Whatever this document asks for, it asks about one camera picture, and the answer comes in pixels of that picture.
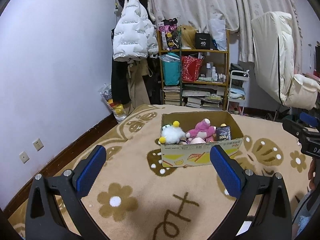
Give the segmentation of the person's right hand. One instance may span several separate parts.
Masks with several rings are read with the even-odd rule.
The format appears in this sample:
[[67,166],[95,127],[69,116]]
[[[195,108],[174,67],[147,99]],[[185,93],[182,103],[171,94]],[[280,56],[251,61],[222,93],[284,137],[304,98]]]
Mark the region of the person's right hand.
[[315,178],[313,176],[313,174],[316,172],[316,159],[313,158],[311,163],[310,163],[310,167],[309,167],[309,171],[308,171],[308,180],[309,180],[309,187],[311,190],[314,190],[316,188],[315,186]]

